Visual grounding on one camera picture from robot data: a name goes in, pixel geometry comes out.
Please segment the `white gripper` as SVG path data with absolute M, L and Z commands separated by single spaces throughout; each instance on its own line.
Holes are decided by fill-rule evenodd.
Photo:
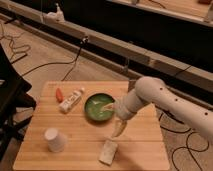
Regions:
M 102 107 L 102 111 L 113 111 L 121 120 L 115 122 L 115 129 L 112 133 L 112 138 L 118 137 L 122 134 L 127 126 L 127 121 L 134 117 L 137 112 L 148 105 L 146 100 L 143 100 L 136 94 L 136 90 L 132 89 L 121 99 L 115 101 L 115 103 L 109 103 Z

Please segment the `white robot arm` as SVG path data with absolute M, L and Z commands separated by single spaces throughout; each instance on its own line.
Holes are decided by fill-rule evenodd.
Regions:
M 127 121 L 150 103 L 170 112 L 213 144 L 213 112 L 175 95 L 161 79 L 149 76 L 141 77 L 121 99 L 101 108 L 102 111 L 113 110 L 121 121 L 112 136 L 119 136 Z

